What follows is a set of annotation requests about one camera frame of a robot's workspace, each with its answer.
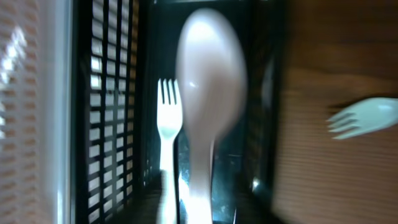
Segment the mint green plastic fork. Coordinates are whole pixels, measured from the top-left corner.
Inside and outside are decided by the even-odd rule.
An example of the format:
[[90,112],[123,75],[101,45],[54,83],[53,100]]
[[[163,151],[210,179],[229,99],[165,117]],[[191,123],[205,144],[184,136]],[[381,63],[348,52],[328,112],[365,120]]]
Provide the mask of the mint green plastic fork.
[[350,105],[328,119],[333,139],[342,140],[397,124],[397,98],[375,97]]

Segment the dark green perforated basket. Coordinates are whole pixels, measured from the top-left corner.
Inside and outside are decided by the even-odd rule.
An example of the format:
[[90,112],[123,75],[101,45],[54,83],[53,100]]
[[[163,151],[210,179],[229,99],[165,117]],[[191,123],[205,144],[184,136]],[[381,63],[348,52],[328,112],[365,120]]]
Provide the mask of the dark green perforated basket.
[[279,223],[271,210],[285,1],[75,1],[73,223],[154,223],[162,193],[157,82],[175,78],[188,17],[214,9],[243,48],[244,113],[215,149],[213,221]]

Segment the clear perforated plastic basket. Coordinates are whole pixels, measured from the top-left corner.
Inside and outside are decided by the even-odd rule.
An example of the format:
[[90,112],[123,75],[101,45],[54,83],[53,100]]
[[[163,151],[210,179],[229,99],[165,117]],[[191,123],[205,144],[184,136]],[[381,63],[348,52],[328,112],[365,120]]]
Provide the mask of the clear perforated plastic basket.
[[72,2],[1,0],[1,222],[69,223]]

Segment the white plastic spoon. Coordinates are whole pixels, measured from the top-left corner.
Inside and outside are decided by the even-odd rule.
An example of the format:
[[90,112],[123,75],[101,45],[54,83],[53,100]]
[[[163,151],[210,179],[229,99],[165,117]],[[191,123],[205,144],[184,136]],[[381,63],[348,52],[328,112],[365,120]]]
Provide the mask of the white plastic spoon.
[[244,52],[222,13],[201,8],[189,15],[178,41],[175,71],[190,147],[187,223],[212,223],[215,145],[239,121],[248,88]]

